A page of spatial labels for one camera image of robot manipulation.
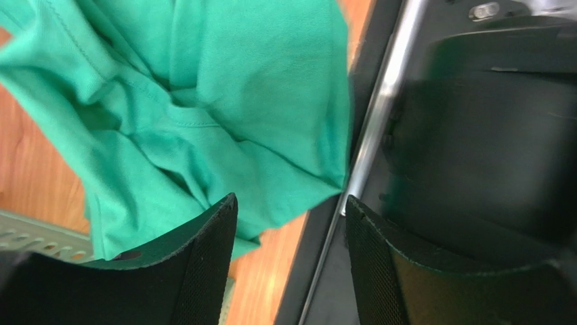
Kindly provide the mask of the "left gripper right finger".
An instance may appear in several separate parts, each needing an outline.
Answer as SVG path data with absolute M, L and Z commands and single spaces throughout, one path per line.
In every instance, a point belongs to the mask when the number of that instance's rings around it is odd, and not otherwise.
M 436 246 L 346 203 L 361 324 L 575 324 L 576 259 L 501 268 Z

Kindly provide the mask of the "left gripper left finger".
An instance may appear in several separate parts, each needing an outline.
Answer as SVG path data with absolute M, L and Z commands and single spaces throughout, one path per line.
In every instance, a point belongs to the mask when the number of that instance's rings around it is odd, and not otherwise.
M 1 254 L 2 324 L 217 324 L 236 232 L 228 194 L 110 261 Z

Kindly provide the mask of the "green tank top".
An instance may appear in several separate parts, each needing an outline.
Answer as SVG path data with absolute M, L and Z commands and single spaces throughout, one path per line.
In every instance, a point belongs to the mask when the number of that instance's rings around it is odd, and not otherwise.
M 2 1 L 1 26 L 1 83 L 81 179 L 97 259 L 229 193 L 238 258 L 345 185 L 336 1 Z

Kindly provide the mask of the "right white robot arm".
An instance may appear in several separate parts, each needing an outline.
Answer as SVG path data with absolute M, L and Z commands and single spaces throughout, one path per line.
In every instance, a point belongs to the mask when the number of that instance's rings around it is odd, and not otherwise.
M 576 23 L 446 37 L 387 135 L 385 216 L 451 251 L 576 255 Z

